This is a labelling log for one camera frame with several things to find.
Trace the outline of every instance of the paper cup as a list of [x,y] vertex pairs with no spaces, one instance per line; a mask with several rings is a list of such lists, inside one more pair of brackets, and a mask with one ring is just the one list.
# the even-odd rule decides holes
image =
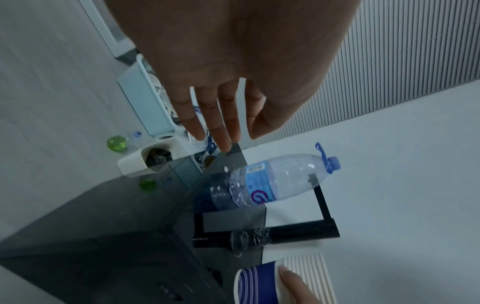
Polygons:
[[287,257],[240,269],[233,286],[235,304],[294,304],[295,300],[279,276],[278,267],[282,264],[300,275],[323,304],[337,304],[321,254]]

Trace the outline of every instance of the table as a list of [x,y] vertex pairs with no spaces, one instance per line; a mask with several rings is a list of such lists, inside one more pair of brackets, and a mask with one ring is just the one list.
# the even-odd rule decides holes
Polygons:
[[[236,271],[262,249],[193,248],[191,202],[210,174],[244,165],[239,149],[222,155],[191,189],[173,169],[153,192],[135,178],[103,183],[0,243],[0,264],[67,304],[232,302]],[[264,223],[264,206],[205,216],[206,231]]]

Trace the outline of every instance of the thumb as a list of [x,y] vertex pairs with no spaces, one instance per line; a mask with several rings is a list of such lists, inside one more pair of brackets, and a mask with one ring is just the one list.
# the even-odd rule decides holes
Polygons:
[[286,266],[278,266],[280,279],[295,298],[297,304],[321,304],[302,278]]

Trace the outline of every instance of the gray floor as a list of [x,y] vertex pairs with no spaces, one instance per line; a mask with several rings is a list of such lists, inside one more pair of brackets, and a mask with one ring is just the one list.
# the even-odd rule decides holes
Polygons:
[[[145,131],[126,68],[77,0],[0,2],[0,239],[120,176],[105,140]],[[0,268],[0,302],[56,300]]]

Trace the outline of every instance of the hand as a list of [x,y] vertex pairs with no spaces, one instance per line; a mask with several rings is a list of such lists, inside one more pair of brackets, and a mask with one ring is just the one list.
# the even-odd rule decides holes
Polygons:
[[284,265],[278,267],[278,273],[285,287],[295,298],[296,304],[322,304],[298,274],[288,270]]
[[280,128],[319,88],[360,0],[105,2],[185,128],[205,137],[190,98],[194,87],[206,125],[226,152],[241,137],[239,78],[247,78],[250,137]]

